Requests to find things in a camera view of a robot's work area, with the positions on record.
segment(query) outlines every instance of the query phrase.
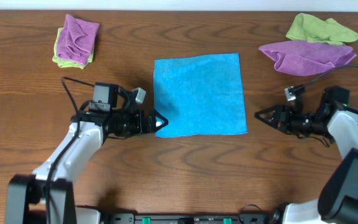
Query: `purple towel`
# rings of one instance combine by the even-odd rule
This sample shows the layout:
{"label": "purple towel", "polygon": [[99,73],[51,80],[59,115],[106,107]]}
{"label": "purple towel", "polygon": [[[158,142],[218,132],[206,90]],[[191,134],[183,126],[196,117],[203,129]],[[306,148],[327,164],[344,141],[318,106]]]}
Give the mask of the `purple towel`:
{"label": "purple towel", "polygon": [[98,23],[75,19],[67,14],[65,26],[57,42],[57,56],[85,65],[92,54],[98,28]]}
{"label": "purple towel", "polygon": [[259,47],[276,63],[274,69],[290,75],[308,76],[323,73],[330,68],[349,63],[357,55],[353,48],[342,45],[309,43],[290,40]]}

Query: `green towel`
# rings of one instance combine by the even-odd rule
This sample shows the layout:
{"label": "green towel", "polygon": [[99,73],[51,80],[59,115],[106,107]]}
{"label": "green towel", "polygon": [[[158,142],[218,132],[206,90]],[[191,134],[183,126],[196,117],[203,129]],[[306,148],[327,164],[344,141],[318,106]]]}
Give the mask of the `green towel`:
{"label": "green towel", "polygon": [[343,42],[355,42],[358,33],[340,25],[333,18],[322,21],[315,16],[299,13],[286,37],[291,40],[342,45]]}
{"label": "green towel", "polygon": [[89,56],[88,58],[88,62],[85,64],[85,65],[80,65],[76,62],[73,62],[71,60],[65,60],[65,59],[61,59],[59,57],[56,56],[56,47],[57,47],[57,41],[59,39],[59,36],[60,36],[60,32],[62,31],[62,27],[59,28],[57,30],[57,37],[56,37],[56,41],[55,41],[55,46],[53,47],[53,58],[52,58],[52,61],[53,62],[56,62],[57,65],[59,66],[59,68],[69,68],[69,67],[75,67],[75,68],[80,68],[80,69],[84,69],[88,63],[92,62],[93,60],[93,52],[94,52],[94,47],[92,49],[92,54]]}

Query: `folded cloth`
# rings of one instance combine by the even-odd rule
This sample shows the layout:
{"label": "folded cloth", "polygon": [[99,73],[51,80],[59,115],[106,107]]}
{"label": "folded cloth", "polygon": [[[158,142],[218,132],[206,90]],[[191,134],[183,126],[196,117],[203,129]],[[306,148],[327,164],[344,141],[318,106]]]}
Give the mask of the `folded cloth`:
{"label": "folded cloth", "polygon": [[330,68],[349,63],[357,55],[349,46],[308,43],[289,40],[259,47],[276,63],[274,69],[290,75],[316,75]]}
{"label": "folded cloth", "polygon": [[57,57],[85,65],[92,54],[99,24],[66,15],[65,26],[57,43]]}
{"label": "folded cloth", "polygon": [[238,53],[156,60],[154,106],[169,120],[157,137],[247,133]]}
{"label": "folded cloth", "polygon": [[332,18],[324,22],[315,16],[299,13],[286,37],[291,40],[342,45],[343,42],[355,42],[358,33],[340,25]]}
{"label": "folded cloth", "polygon": [[57,42],[58,42],[58,39],[59,39],[59,36],[60,36],[60,32],[62,31],[62,27],[59,28],[57,30],[57,38],[56,38],[56,41],[55,41],[55,46],[53,47],[53,57],[52,57],[52,61],[57,63],[57,65],[59,66],[59,68],[69,68],[69,67],[75,67],[75,68],[80,68],[80,69],[84,69],[88,63],[92,62],[93,60],[93,51],[94,51],[94,48],[92,49],[92,54],[88,57],[88,61],[85,65],[80,65],[76,62],[73,62],[71,60],[64,60],[64,59],[60,59],[59,57],[56,56],[56,48],[57,48]]}

